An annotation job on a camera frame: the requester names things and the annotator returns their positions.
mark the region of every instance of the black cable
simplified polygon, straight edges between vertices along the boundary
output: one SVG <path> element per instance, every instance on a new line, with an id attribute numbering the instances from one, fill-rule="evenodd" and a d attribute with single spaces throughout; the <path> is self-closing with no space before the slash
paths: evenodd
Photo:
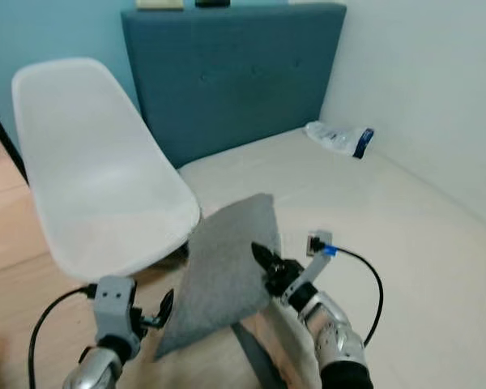
<path id="1" fill-rule="evenodd" d="M 379 296 L 378 296 L 378 307 L 376 309 L 376 315 L 374 316 L 373 325 L 371 326 L 371 329 L 369 330 L 369 333 L 367 334 L 367 336 L 365 337 L 365 340 L 364 340 L 364 347 L 365 347 L 365 346 L 367 346 L 367 344 L 369 343 L 369 341 L 373 337 L 374 332 L 376 331 L 376 327 L 378 326 L 378 322 L 380 321 L 380 316 L 382 316 L 382 308 L 383 308 L 383 285 L 382 285 L 382 280 L 380 279 L 380 276 L 376 272 L 376 269 L 373 267 L 373 265 L 371 265 L 369 262 L 367 262 L 367 260 L 364 257 L 362 257 L 361 255 L 358 255 L 356 253 L 353 253 L 352 251 L 349 251 L 349 250 L 346 250 L 346 249 L 342 249 L 340 247 L 335 247 L 334 246 L 334 248 L 337 251 L 340 251 L 341 253 L 345 253 L 345 254 L 351 255 L 352 257 L 355 257 L 356 259 L 358 259 L 359 261 L 361 261 L 362 263 L 364 263 L 365 266 L 367 266 L 369 268 L 369 270 L 373 272 L 374 278 L 376 278 L 376 282 L 378 284 L 378 294 L 379 294 Z"/>
<path id="2" fill-rule="evenodd" d="M 40 318 L 38 319 L 38 323 L 34 326 L 34 330 L 32 330 L 31 334 L 31 342 L 29 343 L 29 355 L 27 361 L 27 368 L 28 368 L 28 376 L 29 376 L 29 388 L 36 389 L 36 377 L 34 375 L 34 347 L 36 346 L 36 338 L 38 336 L 38 332 L 40 331 L 41 324 L 45 321 L 47 316 L 49 315 L 50 311 L 60 302 L 65 300 L 67 297 L 70 297 L 76 293 L 85 293 L 89 294 L 91 292 L 91 286 L 83 286 L 82 288 L 77 288 L 71 290 L 62 296 L 58 297 L 56 300 L 50 304 L 46 310 L 44 310 L 43 314 L 41 314 Z"/>

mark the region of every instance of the blue wall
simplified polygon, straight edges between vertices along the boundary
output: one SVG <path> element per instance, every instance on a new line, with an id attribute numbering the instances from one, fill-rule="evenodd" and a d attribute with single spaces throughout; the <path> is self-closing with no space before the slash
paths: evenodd
<path id="1" fill-rule="evenodd" d="M 232 0 L 233 5 L 287 0 Z M 22 66 L 88 56 L 103 62 L 138 106 L 122 35 L 121 11 L 135 0 L 0 0 L 0 121 L 18 148 L 11 79 Z M 185 0 L 187 7 L 194 0 Z"/>

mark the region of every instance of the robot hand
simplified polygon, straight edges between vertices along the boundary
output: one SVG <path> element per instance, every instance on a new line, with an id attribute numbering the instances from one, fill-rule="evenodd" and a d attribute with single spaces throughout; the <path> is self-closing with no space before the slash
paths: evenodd
<path id="1" fill-rule="evenodd" d="M 173 308 L 171 289 L 154 318 L 134 308 L 136 283 L 125 277 L 101 278 L 94 298 L 97 346 L 84 349 L 79 365 L 67 376 L 63 389 L 114 389 L 122 367 L 137 356 L 147 329 L 162 328 Z"/>
<path id="2" fill-rule="evenodd" d="M 324 250 L 325 240 L 329 245 L 330 234 L 320 232 L 309 237 L 307 251 L 313 262 L 306 269 L 257 243 L 252 244 L 252 252 L 266 271 L 268 292 L 292 306 L 313 337 L 323 389 L 372 389 L 362 339 L 352 330 L 342 309 L 313 286 L 315 277 L 335 255 L 335 251 Z"/>

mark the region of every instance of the white bed sheet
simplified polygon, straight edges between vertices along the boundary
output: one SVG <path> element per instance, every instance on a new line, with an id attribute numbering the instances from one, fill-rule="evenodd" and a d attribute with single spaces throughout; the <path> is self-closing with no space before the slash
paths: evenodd
<path id="1" fill-rule="evenodd" d="M 486 224 L 467 210 L 373 151 L 363 160 L 335 155 L 300 130 L 195 161 L 181 175 L 204 216 L 273 194 L 287 257 L 306 264 L 308 231 L 328 229 L 337 246 L 369 259 L 386 292 L 367 348 L 375 387 L 486 388 Z M 365 336 L 377 304 L 367 269 L 338 255 L 316 284 Z M 283 329 L 260 327 L 266 318 L 247 324 L 291 387 L 317 387 L 313 346 L 291 318 L 296 340 L 285 354 L 271 349 Z"/>

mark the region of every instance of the teal headboard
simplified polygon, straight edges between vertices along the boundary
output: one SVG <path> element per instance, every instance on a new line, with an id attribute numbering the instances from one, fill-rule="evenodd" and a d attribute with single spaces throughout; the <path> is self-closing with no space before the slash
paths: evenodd
<path id="1" fill-rule="evenodd" d="M 174 166 L 318 118 L 346 7 L 123 15 L 139 102 Z"/>

